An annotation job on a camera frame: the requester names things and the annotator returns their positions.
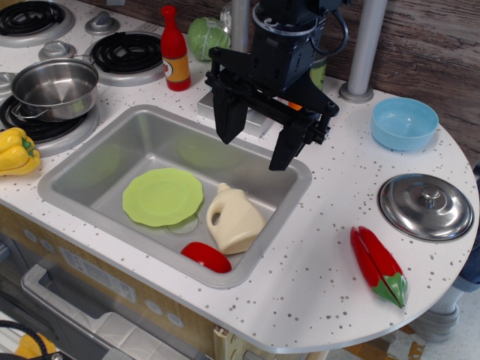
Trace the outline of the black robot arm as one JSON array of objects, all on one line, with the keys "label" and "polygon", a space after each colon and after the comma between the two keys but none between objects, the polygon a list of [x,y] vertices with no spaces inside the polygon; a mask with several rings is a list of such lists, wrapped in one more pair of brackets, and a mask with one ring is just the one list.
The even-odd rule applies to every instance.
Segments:
[{"label": "black robot arm", "polygon": [[310,72],[316,56],[333,56],[346,45],[330,52],[320,47],[329,14],[348,33],[338,10],[341,5],[342,1],[261,1],[253,9],[249,53],[210,49],[211,70],[205,82],[211,86],[216,131],[224,143],[244,130],[248,109],[283,126],[270,170],[285,170],[304,145],[324,141],[339,108],[314,85]]}]

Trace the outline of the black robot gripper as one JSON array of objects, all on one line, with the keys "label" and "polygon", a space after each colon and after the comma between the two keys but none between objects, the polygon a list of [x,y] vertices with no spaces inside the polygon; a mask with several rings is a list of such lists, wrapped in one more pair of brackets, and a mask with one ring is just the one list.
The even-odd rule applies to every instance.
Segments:
[{"label": "black robot gripper", "polygon": [[[206,83],[213,94],[217,135],[229,144],[245,128],[251,108],[283,125],[269,169],[283,171],[304,145],[322,143],[338,106],[312,82],[317,55],[338,53],[320,46],[329,14],[338,10],[254,10],[255,32],[249,53],[210,49]],[[278,98],[302,106],[299,111]]]}]

